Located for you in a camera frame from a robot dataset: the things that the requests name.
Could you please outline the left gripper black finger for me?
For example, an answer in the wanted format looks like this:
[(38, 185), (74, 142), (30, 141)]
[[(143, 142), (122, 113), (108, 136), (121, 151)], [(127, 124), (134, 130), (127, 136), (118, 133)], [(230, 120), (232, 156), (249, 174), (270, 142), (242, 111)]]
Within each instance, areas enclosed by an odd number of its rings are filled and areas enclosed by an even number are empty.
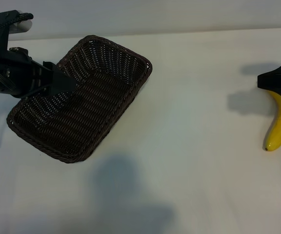
[(21, 95), (20, 98), (29, 98), (36, 95), (43, 97), (57, 95), (59, 93), (72, 92), (76, 89), (76, 84), (67, 84), (66, 86), (44, 86), (37, 88), (33, 91), (28, 92), (27, 94)]
[(56, 64), (44, 61), (43, 66), (49, 69), (52, 73), (50, 75), (51, 86), (76, 86), (77, 81), (61, 71)]

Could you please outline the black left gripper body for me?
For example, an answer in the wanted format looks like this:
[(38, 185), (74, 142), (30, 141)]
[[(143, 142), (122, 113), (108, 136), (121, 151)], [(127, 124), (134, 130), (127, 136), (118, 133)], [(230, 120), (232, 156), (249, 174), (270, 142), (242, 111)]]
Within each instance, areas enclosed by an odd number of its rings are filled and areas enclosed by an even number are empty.
[(25, 98), (47, 90), (47, 69), (20, 47), (0, 49), (0, 92)]

